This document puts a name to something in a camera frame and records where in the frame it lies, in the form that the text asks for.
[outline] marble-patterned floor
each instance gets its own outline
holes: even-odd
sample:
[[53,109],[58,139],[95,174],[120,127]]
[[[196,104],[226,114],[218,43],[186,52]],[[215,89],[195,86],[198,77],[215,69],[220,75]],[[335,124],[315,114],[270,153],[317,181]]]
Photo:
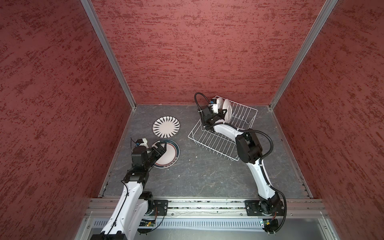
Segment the marble-patterned floor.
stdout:
[[[258,110],[253,129],[267,133],[274,142],[273,152],[265,158],[265,168],[277,189],[287,198],[302,198],[302,184],[295,175],[271,113],[266,106]],[[257,187],[249,168],[240,161],[231,161],[196,145],[188,134],[199,120],[194,105],[139,105],[130,122],[117,161],[113,166],[104,196],[120,196],[120,182],[131,167],[131,138],[146,138],[152,145],[160,138],[152,132],[153,123],[160,117],[173,116],[180,122],[180,131],[171,139],[180,147],[177,162],[166,168],[153,168],[145,186],[154,197],[238,197],[256,198]],[[258,136],[264,153],[269,143]]]

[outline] red wall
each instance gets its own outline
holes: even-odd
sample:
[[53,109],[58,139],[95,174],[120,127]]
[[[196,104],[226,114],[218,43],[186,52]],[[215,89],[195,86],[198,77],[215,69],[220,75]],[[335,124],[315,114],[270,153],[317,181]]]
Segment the red wall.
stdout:
[[93,0],[137,103],[269,104],[324,0]]
[[0,3],[1,239],[73,239],[130,109],[78,0]]
[[339,0],[275,112],[342,239],[383,239],[384,1]]

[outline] white plate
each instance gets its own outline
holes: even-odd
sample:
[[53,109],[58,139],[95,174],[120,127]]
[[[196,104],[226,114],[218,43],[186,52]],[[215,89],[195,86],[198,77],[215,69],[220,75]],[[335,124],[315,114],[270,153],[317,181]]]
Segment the white plate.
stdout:
[[229,99],[227,98],[224,103],[223,103],[223,109],[228,109],[228,106],[231,105],[231,102],[229,101]]
[[157,168],[167,168],[172,166],[177,159],[179,158],[180,154],[180,149],[177,143],[170,139],[163,139],[157,142],[166,142],[167,143],[167,151],[161,156],[156,162],[155,162],[155,167]]
[[216,102],[217,102],[217,108],[218,109],[222,109],[223,108],[224,99],[223,98],[217,98]]
[[161,138],[173,137],[179,132],[179,129],[179,121],[171,116],[159,118],[152,126],[153,133]]
[[225,122],[229,123],[231,121],[231,117],[232,117],[232,106],[229,105],[229,107],[227,108],[227,113],[224,116]]

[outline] plate in dish rack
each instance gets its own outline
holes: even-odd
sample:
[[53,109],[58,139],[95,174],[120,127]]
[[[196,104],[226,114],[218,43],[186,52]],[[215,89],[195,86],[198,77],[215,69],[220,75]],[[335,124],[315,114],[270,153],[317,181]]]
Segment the plate in dish rack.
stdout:
[[159,118],[152,126],[153,133],[161,138],[173,137],[178,133],[179,129],[179,121],[171,116]]

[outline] dish rack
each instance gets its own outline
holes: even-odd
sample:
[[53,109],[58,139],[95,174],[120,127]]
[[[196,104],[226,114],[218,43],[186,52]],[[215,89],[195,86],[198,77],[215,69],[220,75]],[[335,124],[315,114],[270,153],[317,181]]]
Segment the dish rack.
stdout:
[[[230,104],[232,106],[232,117],[229,123],[242,129],[252,128],[253,122],[256,119],[257,109],[231,100]],[[188,138],[192,139],[196,145],[205,147],[209,151],[212,150],[216,154],[220,153],[231,160],[239,160],[236,143],[221,133],[207,131],[201,120],[196,123]]]

